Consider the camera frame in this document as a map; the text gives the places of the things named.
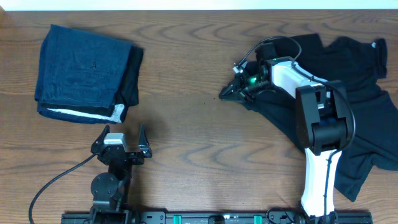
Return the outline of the black t-shirt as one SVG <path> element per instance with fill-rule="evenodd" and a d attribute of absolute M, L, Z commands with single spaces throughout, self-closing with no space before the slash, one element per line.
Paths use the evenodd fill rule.
<path fill-rule="evenodd" d="M 397 108 L 377 85 L 387 75 L 385 39 L 362 43 L 338 37 L 325 47 L 318 34 L 276 39 L 256 51 L 257 58 L 290 56 L 306 71 L 326 80 L 341 80 L 356 120 L 356 137 L 343 151 L 335 188 L 354 202 L 371 169 L 397 170 Z"/>

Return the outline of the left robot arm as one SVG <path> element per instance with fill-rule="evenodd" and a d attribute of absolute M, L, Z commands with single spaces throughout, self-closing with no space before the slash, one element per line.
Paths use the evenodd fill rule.
<path fill-rule="evenodd" d="M 111 133 L 106 126 L 91 145 L 91 153 L 108 171 L 97 175 L 91 182 L 93 205 L 89 224 L 138 224 L 140 214 L 128 205 L 128 193 L 132 179 L 132 166 L 143 165 L 152 157 L 145 126 L 139 131 L 139 150 L 129 152 L 123 133 Z"/>

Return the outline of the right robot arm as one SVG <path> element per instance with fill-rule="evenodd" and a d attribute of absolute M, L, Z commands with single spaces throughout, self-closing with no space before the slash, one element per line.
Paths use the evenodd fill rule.
<path fill-rule="evenodd" d="M 295 57 L 277 55 L 274 44 L 260 42 L 253 69 L 245 58 L 234 64 L 234 78 L 219 98 L 252 103 L 261 92 L 280 90 L 295 104 L 294 126 L 306 158 L 301 207 L 307 223 L 331 223 L 335 217 L 333 188 L 338 159 L 356 132 L 352 109 L 339 80 L 318 78 Z"/>

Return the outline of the folded black garment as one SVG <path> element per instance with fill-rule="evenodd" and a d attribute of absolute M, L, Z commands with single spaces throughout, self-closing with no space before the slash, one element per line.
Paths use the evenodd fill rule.
<path fill-rule="evenodd" d="M 129 107 L 139 104 L 139 89 L 137 84 L 143 56 L 143 48 L 131 47 L 126 69 L 116 95 L 116 104 L 124 105 L 120 115 L 120 120 L 122 123 L 126 119 Z"/>

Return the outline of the folded dark blue jeans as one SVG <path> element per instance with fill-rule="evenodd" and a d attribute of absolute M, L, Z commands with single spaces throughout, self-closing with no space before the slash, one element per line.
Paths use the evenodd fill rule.
<path fill-rule="evenodd" d="M 51 25 L 40 48 L 34 99 L 40 115 L 73 123 L 121 123 L 116 95 L 132 43 Z"/>

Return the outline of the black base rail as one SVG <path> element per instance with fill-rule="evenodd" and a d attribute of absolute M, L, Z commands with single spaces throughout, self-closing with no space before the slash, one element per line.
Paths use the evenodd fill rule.
<path fill-rule="evenodd" d="M 372 224 L 369 212 L 332 212 L 326 218 L 306 217 L 295 211 L 271 210 L 266 213 L 64 213 L 61 224 Z"/>

